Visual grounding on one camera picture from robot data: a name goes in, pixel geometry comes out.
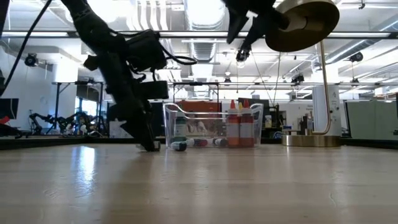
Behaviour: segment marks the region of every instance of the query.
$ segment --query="red object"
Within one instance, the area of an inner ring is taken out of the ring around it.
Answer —
[[[244,101],[241,114],[242,117],[239,129],[240,146],[254,147],[254,117],[248,100]]]
[[[235,107],[234,100],[231,100],[231,106],[228,110],[226,122],[226,138],[228,147],[239,147],[239,111]]]
[[[0,119],[0,124],[6,124],[8,121],[10,121],[10,118],[5,116],[3,119]]]

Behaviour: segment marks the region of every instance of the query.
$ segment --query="ceiling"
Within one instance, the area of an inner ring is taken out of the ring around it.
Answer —
[[[114,30],[129,30],[126,25],[126,17],[130,15],[130,3],[128,0],[110,1],[113,10],[118,11],[119,17],[110,22],[109,26]],[[183,10],[182,0],[165,0],[167,5],[167,26],[170,30],[187,30],[185,22],[185,12]],[[38,15],[44,0],[13,0],[9,8],[9,15],[6,21],[5,30],[27,30],[33,20]],[[147,3],[147,23],[150,25],[150,1],[139,1],[139,12],[141,16],[142,4]],[[340,22],[335,29],[336,31],[375,31],[380,23],[396,16],[398,18],[398,0],[364,0],[366,6],[364,9],[358,9],[361,1],[358,0],[337,0],[336,4],[340,9]],[[229,16],[226,13],[221,30],[228,30]],[[248,22],[244,30],[249,30],[251,24]],[[73,30],[73,24],[68,21],[65,14],[65,8],[60,1],[53,1],[50,9],[44,14],[43,18],[36,26],[36,30]],[[176,55],[190,55],[190,46],[186,43],[186,39],[172,39],[172,47]],[[325,40],[326,55],[336,52],[346,44],[352,43],[354,40]],[[11,39],[11,45],[18,46],[22,43],[22,39]],[[267,47],[264,40],[258,40],[252,46],[252,54],[247,59],[243,68],[236,66],[235,54],[241,40],[235,40],[232,44],[219,43],[216,45],[216,55],[213,67],[212,80],[222,82],[226,76],[226,72],[230,72],[233,82],[260,82],[260,75],[264,81],[276,82],[287,80],[290,81],[293,75],[297,73],[304,74],[306,81],[311,80],[311,63],[309,66],[299,67],[299,71],[295,68],[301,63],[314,60],[317,55],[317,49],[310,47],[299,52],[289,54],[280,54],[272,51]],[[28,45],[31,46],[56,46],[68,52],[75,58],[84,61],[85,54],[82,54],[81,41],[79,39],[30,39]],[[398,56],[396,40],[382,40],[376,44],[362,49],[364,60],[359,63],[351,63],[349,61],[339,61],[335,63],[339,71],[339,79],[343,82],[349,82],[352,77],[366,77],[362,82],[378,82],[386,80],[398,75],[398,66],[392,66],[387,72],[379,72],[375,75],[367,77],[366,74],[377,72],[385,66],[388,66]],[[188,78],[191,69],[188,66],[181,66],[181,77]],[[89,72],[84,68],[80,69],[79,76],[95,77],[101,79],[99,72]]]

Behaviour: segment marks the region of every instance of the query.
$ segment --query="ceiling duct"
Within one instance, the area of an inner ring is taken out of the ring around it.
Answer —
[[[225,16],[225,5],[220,0],[184,0],[185,18],[189,30],[213,31],[220,30]],[[210,63],[216,53],[216,43],[190,43],[192,57],[201,63]],[[195,80],[206,78],[208,81],[213,72],[213,65],[192,65],[192,74]],[[197,96],[204,97],[208,86],[196,86]]]
[[[380,23],[378,26],[373,28],[371,31],[379,31],[379,32],[397,32],[398,31],[398,14],[390,17],[386,21]],[[341,60],[344,60],[353,54],[360,52],[378,42],[382,39],[371,39],[371,40],[353,40],[350,43],[340,47],[338,50],[328,54],[326,58],[326,63],[336,63]],[[296,70],[305,70],[308,67],[311,67],[311,62],[304,62],[300,66],[296,68]]]

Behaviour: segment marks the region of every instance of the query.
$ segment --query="plastic container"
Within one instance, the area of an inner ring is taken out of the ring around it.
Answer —
[[[262,130],[262,113],[264,106],[262,104],[254,104],[250,107],[251,117],[253,120],[252,131],[254,133],[253,147],[258,147],[261,143]],[[177,143],[186,143],[189,148],[202,147],[228,147],[228,118],[230,113],[204,113],[204,112],[188,112],[181,109],[175,103],[163,104],[164,127],[166,146],[169,149],[175,149]],[[186,125],[186,141],[182,141],[182,118]],[[190,130],[204,129],[203,132],[191,132]]]

